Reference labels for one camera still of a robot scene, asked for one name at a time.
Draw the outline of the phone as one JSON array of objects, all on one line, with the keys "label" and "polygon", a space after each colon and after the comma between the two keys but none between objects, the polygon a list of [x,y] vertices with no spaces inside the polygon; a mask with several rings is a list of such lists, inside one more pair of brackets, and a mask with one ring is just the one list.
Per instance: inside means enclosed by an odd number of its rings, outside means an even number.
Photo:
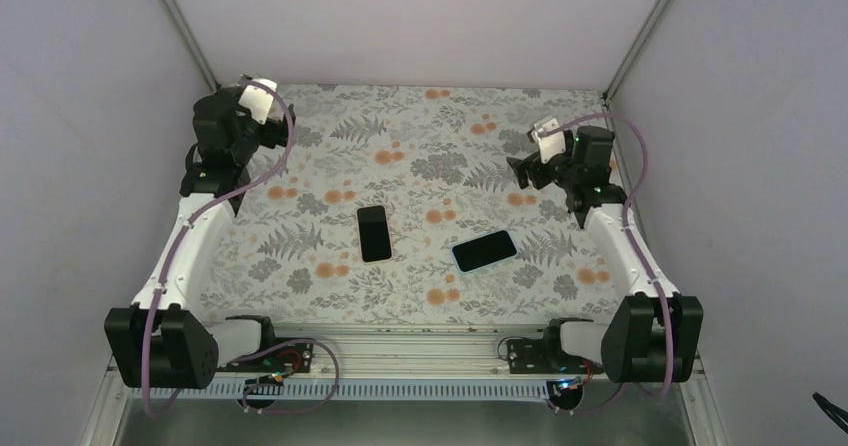
[{"label": "phone", "polygon": [[385,261],[392,257],[392,245],[386,209],[381,205],[356,211],[361,258],[365,263]]}]

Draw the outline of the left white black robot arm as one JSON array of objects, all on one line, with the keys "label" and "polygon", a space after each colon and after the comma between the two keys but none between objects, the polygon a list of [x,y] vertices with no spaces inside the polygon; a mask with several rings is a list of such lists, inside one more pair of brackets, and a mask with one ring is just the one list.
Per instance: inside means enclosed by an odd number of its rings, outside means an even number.
[{"label": "left white black robot arm", "polygon": [[104,330],[124,384],[203,389],[216,371],[243,361],[255,371],[278,357],[271,321],[236,315],[206,327],[194,315],[210,284],[216,247],[238,216],[261,148],[285,147],[293,106],[272,117],[271,95],[223,88],[193,106],[195,143],[185,157],[178,213],[153,272],[131,304],[111,309]]}]

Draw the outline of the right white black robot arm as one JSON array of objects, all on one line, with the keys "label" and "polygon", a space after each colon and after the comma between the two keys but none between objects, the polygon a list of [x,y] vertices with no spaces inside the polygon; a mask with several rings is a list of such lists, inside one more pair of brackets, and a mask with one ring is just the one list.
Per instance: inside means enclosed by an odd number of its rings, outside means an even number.
[{"label": "right white black robot arm", "polygon": [[621,296],[604,321],[552,321],[541,350],[544,365],[565,373],[588,360],[616,383],[687,381],[693,371],[703,307],[661,271],[635,224],[624,189],[611,181],[614,132],[598,126],[569,131],[550,118],[528,133],[538,150],[508,161],[521,188],[550,184],[566,193],[566,208],[605,262]]}]

